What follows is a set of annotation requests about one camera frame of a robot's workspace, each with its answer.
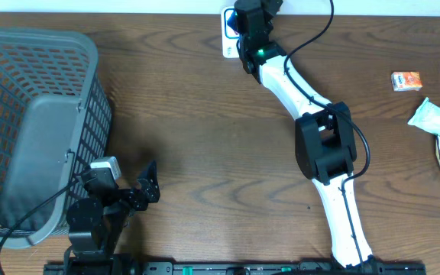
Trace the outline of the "light blue wet wipes pack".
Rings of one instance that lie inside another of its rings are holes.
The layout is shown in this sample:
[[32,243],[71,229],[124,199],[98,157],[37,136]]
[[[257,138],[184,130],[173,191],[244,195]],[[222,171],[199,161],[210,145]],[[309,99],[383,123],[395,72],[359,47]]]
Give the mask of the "light blue wet wipes pack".
[[440,137],[440,107],[426,97],[407,124]]

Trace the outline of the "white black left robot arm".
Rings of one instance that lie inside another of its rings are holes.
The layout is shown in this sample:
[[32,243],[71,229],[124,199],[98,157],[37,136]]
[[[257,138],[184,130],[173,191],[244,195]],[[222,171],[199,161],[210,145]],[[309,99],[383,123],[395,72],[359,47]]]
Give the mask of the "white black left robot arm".
[[90,163],[79,176],[88,196],[68,209],[71,257],[64,257],[65,274],[130,275],[141,272],[128,254],[116,254],[118,239],[125,222],[135,212],[145,211],[160,199],[157,163],[153,160],[137,177],[139,187],[122,189],[115,157],[102,157]]

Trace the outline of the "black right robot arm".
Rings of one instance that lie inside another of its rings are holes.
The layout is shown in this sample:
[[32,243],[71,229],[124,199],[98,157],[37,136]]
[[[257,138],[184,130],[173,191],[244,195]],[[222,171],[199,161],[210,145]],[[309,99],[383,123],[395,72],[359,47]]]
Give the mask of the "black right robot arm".
[[325,211],[332,256],[344,269],[363,270],[373,256],[364,236],[354,180],[370,166],[370,148],[349,107],[318,94],[296,71],[291,57],[270,39],[281,0],[237,0],[227,24],[238,33],[246,73],[270,90],[294,120],[295,156],[315,185]]

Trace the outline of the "orange white small box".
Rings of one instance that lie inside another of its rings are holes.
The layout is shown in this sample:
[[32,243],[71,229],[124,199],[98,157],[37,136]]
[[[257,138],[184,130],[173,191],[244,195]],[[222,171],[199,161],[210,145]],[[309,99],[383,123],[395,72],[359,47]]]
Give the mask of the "orange white small box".
[[391,82],[395,92],[419,91],[423,87],[419,72],[393,72]]

